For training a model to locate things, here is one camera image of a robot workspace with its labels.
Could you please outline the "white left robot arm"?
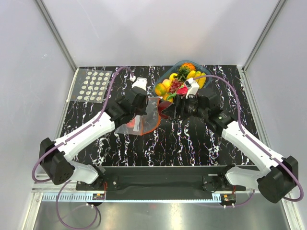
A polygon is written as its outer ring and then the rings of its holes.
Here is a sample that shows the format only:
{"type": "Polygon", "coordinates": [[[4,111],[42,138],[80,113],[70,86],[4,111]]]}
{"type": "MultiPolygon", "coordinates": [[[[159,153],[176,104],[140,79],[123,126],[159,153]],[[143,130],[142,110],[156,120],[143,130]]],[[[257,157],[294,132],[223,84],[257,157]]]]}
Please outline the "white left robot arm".
{"type": "Polygon", "coordinates": [[[71,133],[52,141],[46,138],[40,143],[39,165],[54,185],[70,179],[87,183],[97,190],[103,186],[103,177],[92,165],[73,161],[73,158],[99,137],[130,122],[136,115],[144,115],[148,96],[144,86],[133,86],[130,91],[71,133]]]}

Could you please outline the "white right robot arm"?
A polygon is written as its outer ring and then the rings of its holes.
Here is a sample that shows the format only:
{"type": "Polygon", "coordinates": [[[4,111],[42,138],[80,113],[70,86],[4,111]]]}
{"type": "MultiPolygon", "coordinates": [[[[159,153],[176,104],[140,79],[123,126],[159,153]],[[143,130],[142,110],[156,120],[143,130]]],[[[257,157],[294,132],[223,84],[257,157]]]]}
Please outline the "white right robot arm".
{"type": "Polygon", "coordinates": [[[243,186],[255,189],[268,201],[278,203],[298,186],[298,161],[292,156],[283,157],[254,137],[231,113],[220,107],[212,90],[205,89],[203,95],[176,95],[160,113],[175,120],[192,116],[201,118],[209,130],[232,143],[258,168],[255,171],[226,166],[216,179],[220,188],[228,190],[232,186],[243,186]]]}

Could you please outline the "pink peach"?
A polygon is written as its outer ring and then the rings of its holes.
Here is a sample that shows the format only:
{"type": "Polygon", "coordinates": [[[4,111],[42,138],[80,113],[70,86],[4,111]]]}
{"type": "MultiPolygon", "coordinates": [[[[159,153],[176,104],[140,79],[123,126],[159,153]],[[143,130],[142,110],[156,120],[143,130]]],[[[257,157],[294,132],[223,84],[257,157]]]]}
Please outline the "pink peach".
{"type": "Polygon", "coordinates": [[[135,121],[130,121],[126,125],[127,125],[128,128],[134,128],[135,121]]]}

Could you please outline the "clear zip top bag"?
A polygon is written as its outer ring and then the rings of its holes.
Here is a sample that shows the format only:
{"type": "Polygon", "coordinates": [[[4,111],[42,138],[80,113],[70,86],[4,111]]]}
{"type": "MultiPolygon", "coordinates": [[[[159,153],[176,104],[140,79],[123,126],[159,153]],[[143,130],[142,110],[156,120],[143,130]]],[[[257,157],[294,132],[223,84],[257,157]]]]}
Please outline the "clear zip top bag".
{"type": "Polygon", "coordinates": [[[146,107],[146,114],[136,115],[130,120],[135,121],[134,128],[128,128],[126,124],[123,124],[115,130],[115,133],[143,136],[153,132],[161,122],[161,117],[158,113],[158,105],[161,99],[161,97],[150,97],[146,107]]]}

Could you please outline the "yellow green mango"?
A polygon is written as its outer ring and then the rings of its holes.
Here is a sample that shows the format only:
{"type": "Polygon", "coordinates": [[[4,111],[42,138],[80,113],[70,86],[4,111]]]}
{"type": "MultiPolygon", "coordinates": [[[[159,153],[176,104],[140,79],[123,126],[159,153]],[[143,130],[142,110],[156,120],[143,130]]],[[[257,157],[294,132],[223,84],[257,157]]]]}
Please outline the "yellow green mango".
{"type": "Polygon", "coordinates": [[[158,96],[164,96],[167,93],[167,88],[162,83],[159,83],[156,85],[154,91],[158,96]]]}

